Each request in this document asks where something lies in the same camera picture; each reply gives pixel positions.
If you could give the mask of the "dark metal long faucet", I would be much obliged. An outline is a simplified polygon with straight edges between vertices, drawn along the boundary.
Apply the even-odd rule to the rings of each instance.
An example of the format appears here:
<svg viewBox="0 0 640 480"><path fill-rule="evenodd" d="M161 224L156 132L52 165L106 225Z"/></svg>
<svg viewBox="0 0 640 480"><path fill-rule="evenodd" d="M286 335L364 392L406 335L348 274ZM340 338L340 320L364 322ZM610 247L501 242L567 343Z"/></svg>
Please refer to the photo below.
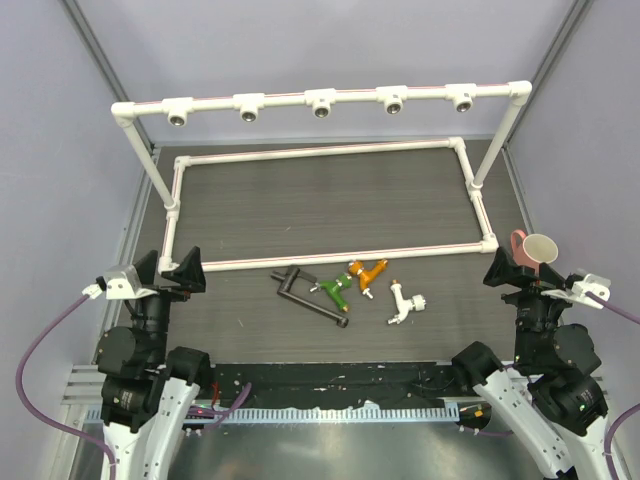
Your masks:
<svg viewBox="0 0 640 480"><path fill-rule="evenodd" d="M283 271L273 270L270 278L278 283L279 297L332 321L338 328L349 325L350 309L347 313L340 312L324 291L310 293L313 284L321 280L301 267L290 265Z"/></svg>

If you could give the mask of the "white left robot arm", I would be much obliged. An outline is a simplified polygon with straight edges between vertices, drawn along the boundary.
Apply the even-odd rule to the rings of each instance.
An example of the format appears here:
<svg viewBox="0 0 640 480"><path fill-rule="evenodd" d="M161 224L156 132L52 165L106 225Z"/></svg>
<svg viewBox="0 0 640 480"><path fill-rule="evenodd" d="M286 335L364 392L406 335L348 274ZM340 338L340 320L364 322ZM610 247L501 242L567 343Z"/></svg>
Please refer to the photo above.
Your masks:
<svg viewBox="0 0 640 480"><path fill-rule="evenodd" d="M158 253L149 251L133 265L116 266L97 278L109 301L119 300L131 323L102 334L97 369L101 388L103 441L108 447L104 479L164 479L182 423L194 399L213 385L207 353L167 348L170 311L206 290L201 251L194 246L173 270L156 282Z"/></svg>

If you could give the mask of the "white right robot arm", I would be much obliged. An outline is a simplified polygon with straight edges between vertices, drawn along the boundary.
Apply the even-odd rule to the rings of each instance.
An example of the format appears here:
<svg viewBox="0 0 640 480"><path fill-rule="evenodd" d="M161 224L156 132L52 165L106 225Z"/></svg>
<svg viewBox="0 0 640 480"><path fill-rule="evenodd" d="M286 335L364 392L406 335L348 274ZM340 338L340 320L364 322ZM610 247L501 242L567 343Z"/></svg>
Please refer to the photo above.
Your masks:
<svg viewBox="0 0 640 480"><path fill-rule="evenodd" d="M483 282L510 285L502 301L516 309L511 368L528 384L514 384L506 366L476 341L452 359L457 391L483 398L527 449L546 479L623 479L624 464L613 443L615 425L594 373L601 360L588 329L564 324L575 304L607 306L609 280L579 272L562 277L550 265L516 263L498 248Z"/></svg>

